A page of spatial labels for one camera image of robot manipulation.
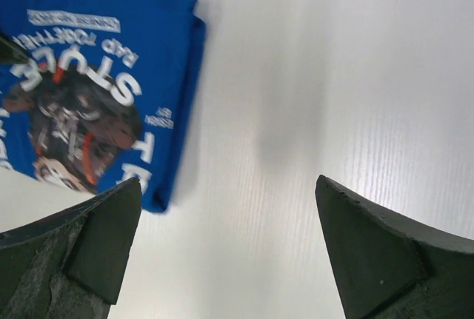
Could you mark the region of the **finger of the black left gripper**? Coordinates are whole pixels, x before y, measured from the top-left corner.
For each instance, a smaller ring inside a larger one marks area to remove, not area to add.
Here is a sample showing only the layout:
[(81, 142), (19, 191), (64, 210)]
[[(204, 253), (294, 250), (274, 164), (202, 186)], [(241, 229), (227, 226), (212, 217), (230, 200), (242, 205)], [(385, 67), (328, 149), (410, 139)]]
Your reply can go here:
[(0, 65), (27, 64), (28, 53), (11, 37), (0, 33)]

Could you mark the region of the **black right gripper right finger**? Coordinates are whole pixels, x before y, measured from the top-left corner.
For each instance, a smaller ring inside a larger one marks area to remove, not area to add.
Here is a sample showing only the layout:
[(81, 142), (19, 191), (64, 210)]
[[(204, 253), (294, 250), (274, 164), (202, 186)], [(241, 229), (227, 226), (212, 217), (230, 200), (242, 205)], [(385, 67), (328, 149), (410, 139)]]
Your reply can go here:
[(324, 175), (316, 204), (346, 318), (472, 318), (473, 241)]

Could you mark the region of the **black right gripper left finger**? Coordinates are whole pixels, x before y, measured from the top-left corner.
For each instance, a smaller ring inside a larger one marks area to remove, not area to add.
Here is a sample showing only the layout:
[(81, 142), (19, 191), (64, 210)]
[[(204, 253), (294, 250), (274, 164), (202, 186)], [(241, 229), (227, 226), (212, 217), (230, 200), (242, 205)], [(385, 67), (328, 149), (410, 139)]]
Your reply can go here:
[(141, 215), (130, 178), (1, 234), (2, 318), (107, 318)]

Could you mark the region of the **royal blue printed t-shirt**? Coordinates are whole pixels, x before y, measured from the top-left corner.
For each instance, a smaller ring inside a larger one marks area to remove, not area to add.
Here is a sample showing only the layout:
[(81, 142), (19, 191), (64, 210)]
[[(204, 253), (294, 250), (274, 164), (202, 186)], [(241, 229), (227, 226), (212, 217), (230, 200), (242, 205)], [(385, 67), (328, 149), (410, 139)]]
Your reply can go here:
[(206, 25), (197, 0), (1, 0), (1, 166), (98, 194), (128, 178), (168, 208)]

